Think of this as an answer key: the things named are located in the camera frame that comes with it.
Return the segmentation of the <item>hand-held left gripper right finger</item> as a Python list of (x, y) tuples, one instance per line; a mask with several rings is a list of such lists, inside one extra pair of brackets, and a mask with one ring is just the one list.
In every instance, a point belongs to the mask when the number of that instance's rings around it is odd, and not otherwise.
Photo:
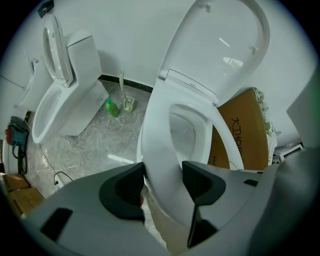
[(194, 202), (187, 256), (266, 256), (299, 247), (292, 236), (318, 197), (318, 151), (305, 149), (262, 172), (182, 163)]

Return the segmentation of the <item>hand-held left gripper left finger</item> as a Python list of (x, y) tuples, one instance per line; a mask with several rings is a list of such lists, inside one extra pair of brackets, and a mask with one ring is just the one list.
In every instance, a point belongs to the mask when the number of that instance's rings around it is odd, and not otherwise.
[(21, 224), (51, 256), (165, 256), (145, 228), (144, 173), (139, 162), (76, 179)]

